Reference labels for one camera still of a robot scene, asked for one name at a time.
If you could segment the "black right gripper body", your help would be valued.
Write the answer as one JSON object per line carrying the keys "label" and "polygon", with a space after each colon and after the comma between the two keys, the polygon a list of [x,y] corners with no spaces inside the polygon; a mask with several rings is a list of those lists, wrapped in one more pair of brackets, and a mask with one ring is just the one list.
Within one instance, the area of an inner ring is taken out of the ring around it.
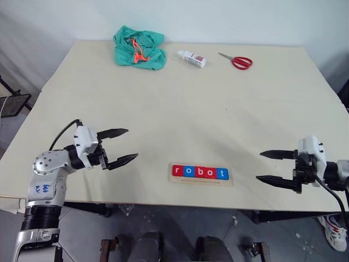
{"label": "black right gripper body", "polygon": [[313,154],[300,153],[295,150],[295,167],[293,169],[293,182],[296,184],[296,193],[302,193],[302,185],[315,183],[317,175],[317,158]]}

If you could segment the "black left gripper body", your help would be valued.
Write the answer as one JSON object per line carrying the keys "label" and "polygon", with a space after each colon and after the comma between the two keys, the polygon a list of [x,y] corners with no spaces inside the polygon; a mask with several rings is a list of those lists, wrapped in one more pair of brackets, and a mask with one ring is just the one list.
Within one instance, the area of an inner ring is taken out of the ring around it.
{"label": "black left gripper body", "polygon": [[102,143],[98,143],[95,151],[93,153],[89,153],[87,158],[91,166],[99,165],[103,170],[110,170],[111,166],[109,164],[109,159],[105,149],[102,146]]}

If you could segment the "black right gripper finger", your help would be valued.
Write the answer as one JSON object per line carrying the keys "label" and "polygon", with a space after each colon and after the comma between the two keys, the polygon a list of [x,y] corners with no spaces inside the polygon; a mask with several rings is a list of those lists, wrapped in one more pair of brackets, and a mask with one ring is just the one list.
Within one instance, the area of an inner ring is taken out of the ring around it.
{"label": "black right gripper finger", "polygon": [[297,150],[268,150],[260,153],[260,156],[264,156],[270,159],[296,159],[298,156]]}
{"label": "black right gripper finger", "polygon": [[296,183],[293,180],[287,180],[280,176],[262,175],[256,176],[258,180],[274,187],[285,188],[290,190],[296,189]]}

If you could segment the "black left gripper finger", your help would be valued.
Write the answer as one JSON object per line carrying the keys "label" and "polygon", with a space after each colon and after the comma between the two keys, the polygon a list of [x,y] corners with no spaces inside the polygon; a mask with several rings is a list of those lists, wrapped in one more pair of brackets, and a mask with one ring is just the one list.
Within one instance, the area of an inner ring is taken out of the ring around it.
{"label": "black left gripper finger", "polygon": [[128,164],[129,162],[131,162],[132,160],[134,160],[138,155],[139,155],[138,153],[134,153],[134,154],[129,154],[126,156],[119,157],[116,161],[108,163],[107,169],[113,170],[113,169],[122,167]]}
{"label": "black left gripper finger", "polygon": [[104,139],[113,139],[115,137],[121,136],[125,133],[127,133],[129,130],[125,128],[112,128],[108,130],[103,130],[100,132],[97,132],[97,138],[98,140],[104,140]]}

